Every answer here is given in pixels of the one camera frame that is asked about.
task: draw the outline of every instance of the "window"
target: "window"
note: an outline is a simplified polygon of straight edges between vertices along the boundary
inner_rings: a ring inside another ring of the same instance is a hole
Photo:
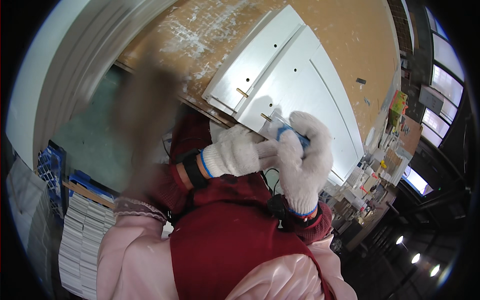
[[[432,87],[442,93],[457,107],[460,105],[463,86],[437,65],[433,65]]]
[[[437,27],[436,32],[437,32],[439,35],[443,36],[444,39],[446,39],[446,40],[448,41],[447,34],[445,33],[444,29],[440,26],[440,24],[438,23],[437,20],[435,20],[435,25],[436,25],[436,27]]]
[[[442,120],[442,118],[435,115],[435,113],[428,108],[423,114],[422,122],[426,124],[430,129],[432,129],[436,134],[438,134],[441,138],[445,137],[448,128],[450,128],[450,126],[448,126],[448,124],[444,120]]]
[[[435,147],[438,147],[442,142],[442,138],[426,126],[423,126],[421,135],[426,138],[430,143],[432,143]]]
[[[424,196],[430,193],[433,189],[428,183],[410,166],[407,166],[403,173],[402,179],[405,180],[417,193]]]
[[[447,35],[445,34],[445,31],[443,28],[440,26],[440,23],[438,23],[437,19],[433,17],[432,12],[427,8],[427,16],[428,16],[428,22],[430,23],[430,29],[439,35],[443,36],[446,40],[448,40]]]
[[[447,121],[448,124],[452,124],[453,119],[456,115],[456,107],[446,98],[444,98],[444,104],[442,105],[442,111],[440,112],[440,116]]]
[[[464,81],[463,70],[453,47],[436,34],[433,34],[433,58]]]
[[[423,130],[421,135],[438,147],[455,119],[462,99],[465,75],[445,31],[432,12],[427,8],[425,10],[432,31],[433,41],[434,64],[430,87],[434,90],[430,89],[429,92],[434,96],[431,108],[435,112],[428,108],[425,110],[422,119]],[[440,102],[437,99],[443,100],[440,110],[437,106]]]

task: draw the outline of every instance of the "white glove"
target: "white glove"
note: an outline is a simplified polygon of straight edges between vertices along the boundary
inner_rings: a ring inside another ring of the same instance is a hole
[[[280,135],[280,185],[290,211],[302,218],[311,218],[318,205],[318,193],[332,169],[332,137],[322,122],[306,112],[292,112],[290,125],[306,136],[310,145],[304,152],[295,132],[286,130]]]
[[[210,177],[243,176],[273,166],[278,142],[261,140],[263,137],[240,124],[221,132],[218,142],[201,152],[205,170]]]

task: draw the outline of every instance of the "ceiling light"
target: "ceiling light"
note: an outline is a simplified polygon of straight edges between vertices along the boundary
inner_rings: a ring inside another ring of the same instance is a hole
[[[412,259],[412,264],[414,264],[414,263],[416,263],[417,261],[419,261],[419,259],[420,259],[420,253],[417,253],[417,254],[413,257],[413,259]]]
[[[435,267],[433,267],[433,269],[430,271],[430,277],[437,275],[439,270],[440,270],[440,265],[438,264]]]

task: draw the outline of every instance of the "black cable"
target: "black cable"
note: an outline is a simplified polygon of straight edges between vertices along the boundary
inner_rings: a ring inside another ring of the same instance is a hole
[[[276,181],[275,185],[273,186],[273,194],[275,194],[276,185],[278,184],[279,181],[280,181],[280,178]]]
[[[167,151],[167,147],[165,147],[165,141],[163,140],[163,138],[162,138],[162,145],[163,145],[163,150],[165,150],[165,153],[168,155],[168,159],[171,160],[172,158],[170,157],[170,153],[168,153]]]
[[[177,146],[179,144],[187,141],[187,140],[202,140],[202,141],[204,141],[208,144],[208,141],[206,141],[205,139],[202,139],[200,137],[187,137],[187,138],[181,140],[180,142],[178,142]],[[168,158],[171,160],[172,158],[170,157],[170,153],[168,153],[167,148],[165,147],[165,141],[163,140],[163,138],[162,138],[162,145],[163,145],[163,149],[165,150],[165,153],[168,155]]]
[[[277,169],[275,169],[275,168],[270,168],[270,169],[268,169],[268,170],[265,172],[265,176],[267,176],[268,171],[270,171],[270,170],[275,170],[278,174],[280,174],[280,172],[279,172]]]
[[[268,191],[269,191],[270,194],[273,196],[273,195],[274,195],[274,190],[272,190],[272,188],[268,185],[268,180],[267,180],[267,177],[266,177],[267,173],[268,173],[270,170],[275,170],[275,171],[277,171],[278,174],[280,174],[280,172],[279,172],[277,169],[275,169],[275,168],[270,168],[270,169],[268,169],[265,173],[264,173],[263,171],[260,171],[260,175],[261,175],[262,178],[264,179],[264,182],[265,182],[265,184],[266,184],[267,187],[268,187]]]

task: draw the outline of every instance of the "stack of white boards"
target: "stack of white boards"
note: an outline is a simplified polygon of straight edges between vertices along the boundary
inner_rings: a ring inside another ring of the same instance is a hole
[[[6,186],[20,242],[44,291],[52,298],[50,233],[53,211],[47,183],[18,157],[10,169]]]
[[[64,219],[59,250],[62,286],[96,300],[96,259],[107,230],[115,224],[111,209],[73,193]]]

